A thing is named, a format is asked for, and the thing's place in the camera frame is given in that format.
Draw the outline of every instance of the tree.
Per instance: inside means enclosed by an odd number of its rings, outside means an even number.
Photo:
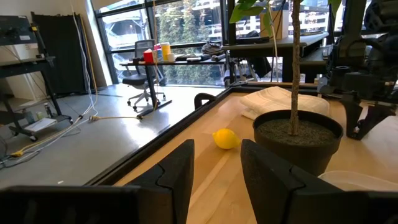
[[[300,86],[300,1],[293,1],[293,84],[292,84],[292,112],[290,114],[289,134],[299,133],[299,86]]]
[[[182,44],[207,40],[205,15],[203,10],[193,10],[195,3],[196,0],[183,0],[167,4],[167,8],[156,8],[159,42]],[[174,49],[173,53],[194,54],[200,53],[200,49]],[[212,85],[220,79],[220,75],[213,75],[214,66],[211,65],[164,66],[163,69],[169,84]]]

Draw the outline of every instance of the yellow lemon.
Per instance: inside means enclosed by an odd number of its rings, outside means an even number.
[[[216,145],[222,149],[232,149],[241,143],[241,140],[230,129],[223,128],[213,133]]]

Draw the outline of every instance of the green leaf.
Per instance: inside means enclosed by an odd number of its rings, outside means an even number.
[[[239,9],[240,10],[249,9],[250,7],[252,7],[254,5],[255,2],[256,2],[256,0],[244,0],[244,2],[239,6]]]
[[[264,10],[261,6],[254,6],[246,10],[242,10],[242,15],[244,16],[257,16]]]
[[[264,17],[262,18],[262,22],[264,23],[264,28],[268,32],[268,36],[270,37],[272,35],[272,30],[271,30],[271,20],[269,18],[269,13],[268,10],[266,13],[264,13]]]
[[[243,18],[242,10],[240,10],[240,4],[237,4],[232,11],[231,18],[229,19],[229,23],[235,23],[240,21]]]
[[[331,10],[336,18],[336,13],[338,8],[340,7],[341,0],[328,0],[328,4],[331,4]]]

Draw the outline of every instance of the black office chair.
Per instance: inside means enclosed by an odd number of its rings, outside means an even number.
[[[136,48],[134,49],[135,52],[135,57],[142,57],[144,55],[144,52],[148,49],[153,50],[155,45],[155,40],[139,40],[136,42]],[[161,82],[164,79],[163,74],[160,72],[159,68],[155,68],[154,66],[148,67],[149,73],[152,75],[152,78],[156,80],[156,73],[155,69],[157,69],[157,74],[159,76],[159,82]],[[137,75],[131,75],[129,77],[123,78],[123,84],[131,85],[134,88],[138,90],[144,90],[142,94],[130,97],[129,100],[127,101],[127,104],[131,106],[130,100],[138,98],[138,100],[134,103],[134,106],[132,107],[134,110],[137,110],[137,103],[140,102],[142,99],[145,98],[145,100],[148,102],[150,98],[150,94],[147,92],[147,88],[149,88],[148,81],[147,81],[147,74],[145,72],[145,67],[144,66],[136,66],[136,71]],[[166,99],[166,95],[163,92],[158,92],[155,93],[157,94],[163,94],[163,99]]]

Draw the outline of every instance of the white towel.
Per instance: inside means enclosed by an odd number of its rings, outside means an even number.
[[[290,91],[277,86],[248,94],[241,98],[241,103],[248,107],[242,112],[242,115],[250,119],[255,119],[259,115],[270,111],[290,110],[292,102],[291,94]],[[299,110],[329,116],[329,106],[329,103],[322,98],[298,95]]]

